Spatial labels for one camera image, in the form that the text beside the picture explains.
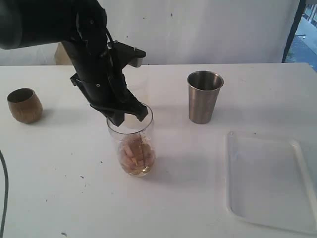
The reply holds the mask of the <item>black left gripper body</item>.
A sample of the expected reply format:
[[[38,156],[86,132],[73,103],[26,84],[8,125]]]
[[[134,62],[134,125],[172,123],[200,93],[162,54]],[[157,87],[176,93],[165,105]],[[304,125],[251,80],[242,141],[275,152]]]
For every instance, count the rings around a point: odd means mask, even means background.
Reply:
[[[79,43],[69,43],[69,57],[76,74],[72,77],[93,108],[128,114],[132,103],[139,102],[128,90],[122,70],[133,58],[146,52],[115,41],[94,55]]]

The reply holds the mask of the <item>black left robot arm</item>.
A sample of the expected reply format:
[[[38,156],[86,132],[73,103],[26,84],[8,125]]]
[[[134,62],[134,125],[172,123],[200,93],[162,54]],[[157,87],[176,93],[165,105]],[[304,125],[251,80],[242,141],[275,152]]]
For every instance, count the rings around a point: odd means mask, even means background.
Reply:
[[[145,51],[113,40],[107,14],[96,0],[3,0],[0,47],[4,50],[61,43],[75,68],[71,82],[90,106],[114,125],[125,115],[148,114],[127,88],[123,69],[140,67]]]

